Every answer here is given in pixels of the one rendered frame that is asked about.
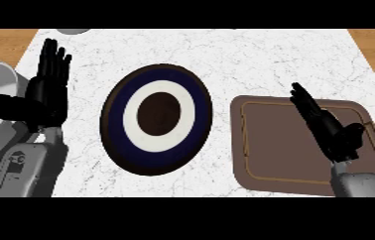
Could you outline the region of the blue white brown plate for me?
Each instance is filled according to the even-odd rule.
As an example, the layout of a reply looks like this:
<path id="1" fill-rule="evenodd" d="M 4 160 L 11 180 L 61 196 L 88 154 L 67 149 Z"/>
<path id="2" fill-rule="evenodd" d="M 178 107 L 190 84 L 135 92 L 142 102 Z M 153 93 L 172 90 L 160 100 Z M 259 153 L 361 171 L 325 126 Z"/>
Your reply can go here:
<path id="1" fill-rule="evenodd" d="M 199 154 L 213 125 L 213 102 L 204 82 L 185 67 L 154 64 L 116 85 L 103 106 L 101 141 L 129 172 L 160 176 Z"/>

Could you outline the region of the brown tray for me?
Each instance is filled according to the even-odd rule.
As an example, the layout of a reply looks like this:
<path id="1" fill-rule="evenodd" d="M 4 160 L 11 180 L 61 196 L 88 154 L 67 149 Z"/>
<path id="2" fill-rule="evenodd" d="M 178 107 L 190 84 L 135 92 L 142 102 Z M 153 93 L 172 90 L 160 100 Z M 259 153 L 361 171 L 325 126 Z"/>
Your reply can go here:
<path id="1" fill-rule="evenodd" d="M 318 101 L 340 123 L 365 125 L 352 173 L 375 173 L 375 121 L 365 107 L 348 100 Z M 331 163 L 294 104 L 286 97 L 238 96 L 231 105 L 234 173 L 250 190 L 333 195 Z"/>

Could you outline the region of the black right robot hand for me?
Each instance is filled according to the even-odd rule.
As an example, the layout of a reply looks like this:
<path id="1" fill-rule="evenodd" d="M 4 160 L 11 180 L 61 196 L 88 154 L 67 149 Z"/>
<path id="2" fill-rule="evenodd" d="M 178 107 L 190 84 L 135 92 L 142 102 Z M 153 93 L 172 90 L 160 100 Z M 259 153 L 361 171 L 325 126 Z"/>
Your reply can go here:
<path id="1" fill-rule="evenodd" d="M 303 86 L 294 82 L 292 87 L 290 101 L 306 122 L 325 157 L 336 163 L 358 160 L 365 126 L 361 123 L 345 126 L 331 112 L 320 107 Z"/>

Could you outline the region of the grey round object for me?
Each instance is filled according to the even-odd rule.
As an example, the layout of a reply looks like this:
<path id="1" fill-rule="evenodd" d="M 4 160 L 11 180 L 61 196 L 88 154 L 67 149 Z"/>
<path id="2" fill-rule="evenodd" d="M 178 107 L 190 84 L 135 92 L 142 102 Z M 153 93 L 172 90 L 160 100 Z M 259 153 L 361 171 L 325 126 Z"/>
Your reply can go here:
<path id="1" fill-rule="evenodd" d="M 79 35 L 88 32 L 91 29 L 58 29 L 64 35 Z"/>

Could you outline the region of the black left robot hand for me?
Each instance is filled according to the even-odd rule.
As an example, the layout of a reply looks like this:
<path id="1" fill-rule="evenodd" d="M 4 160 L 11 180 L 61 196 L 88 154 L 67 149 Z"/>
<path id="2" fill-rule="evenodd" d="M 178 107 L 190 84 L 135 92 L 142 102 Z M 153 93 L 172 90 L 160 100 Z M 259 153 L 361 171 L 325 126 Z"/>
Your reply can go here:
<path id="1" fill-rule="evenodd" d="M 73 56 L 58 41 L 46 39 L 38 75 L 30 79 L 26 96 L 0 94 L 0 119 L 21 121 L 32 133 L 61 127 L 69 119 L 69 81 Z"/>

